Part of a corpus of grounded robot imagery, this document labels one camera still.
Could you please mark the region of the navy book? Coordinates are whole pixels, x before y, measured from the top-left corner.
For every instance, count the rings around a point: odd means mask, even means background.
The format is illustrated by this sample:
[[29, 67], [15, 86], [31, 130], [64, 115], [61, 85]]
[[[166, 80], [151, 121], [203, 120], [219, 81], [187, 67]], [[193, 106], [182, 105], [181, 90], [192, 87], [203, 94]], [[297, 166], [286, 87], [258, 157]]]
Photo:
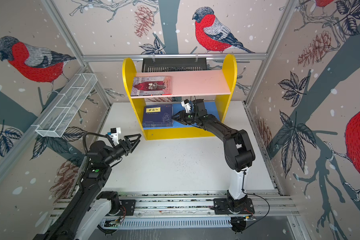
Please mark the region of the navy book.
[[172, 104], [148, 105], [144, 107], [142, 126], [144, 128], [172, 127], [172, 116]]

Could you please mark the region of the red silver illustrated book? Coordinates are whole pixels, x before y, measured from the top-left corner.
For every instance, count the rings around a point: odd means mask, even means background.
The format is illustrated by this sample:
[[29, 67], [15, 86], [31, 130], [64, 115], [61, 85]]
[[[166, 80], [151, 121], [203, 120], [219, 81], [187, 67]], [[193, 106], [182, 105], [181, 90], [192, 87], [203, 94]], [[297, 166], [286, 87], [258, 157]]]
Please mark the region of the red silver illustrated book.
[[132, 97], [162, 96], [172, 94], [172, 78], [169, 76], [135, 77]]

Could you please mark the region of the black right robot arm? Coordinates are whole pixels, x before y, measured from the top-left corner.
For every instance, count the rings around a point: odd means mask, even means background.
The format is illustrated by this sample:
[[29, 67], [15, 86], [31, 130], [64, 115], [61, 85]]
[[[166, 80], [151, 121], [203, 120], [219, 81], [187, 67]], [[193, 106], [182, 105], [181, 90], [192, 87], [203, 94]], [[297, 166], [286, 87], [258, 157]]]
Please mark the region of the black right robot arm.
[[223, 142], [224, 157], [231, 174], [230, 186], [227, 192], [228, 209], [233, 214], [241, 211], [252, 213], [251, 199], [246, 193], [246, 174], [256, 159], [251, 140], [245, 130], [235, 130], [220, 122], [216, 116], [209, 114], [204, 100], [184, 100], [183, 110], [172, 116], [172, 119], [182, 125], [203, 129]]

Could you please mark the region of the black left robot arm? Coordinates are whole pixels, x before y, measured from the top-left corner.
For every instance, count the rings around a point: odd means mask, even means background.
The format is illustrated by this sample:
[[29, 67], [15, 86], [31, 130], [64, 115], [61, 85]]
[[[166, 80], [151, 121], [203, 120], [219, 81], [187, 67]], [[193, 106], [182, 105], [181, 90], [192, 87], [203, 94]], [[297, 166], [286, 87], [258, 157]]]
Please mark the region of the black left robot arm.
[[135, 150], [141, 135], [127, 135], [116, 144], [110, 135], [104, 137], [110, 142], [109, 146], [103, 141], [96, 141], [88, 147], [83, 140], [88, 165], [78, 181], [79, 189], [48, 230], [35, 235], [36, 240], [87, 240], [96, 229], [111, 235], [113, 230], [101, 227], [104, 217], [117, 217], [117, 222], [122, 223], [126, 216], [133, 215], [135, 201], [123, 202], [118, 192], [102, 189], [112, 168]]

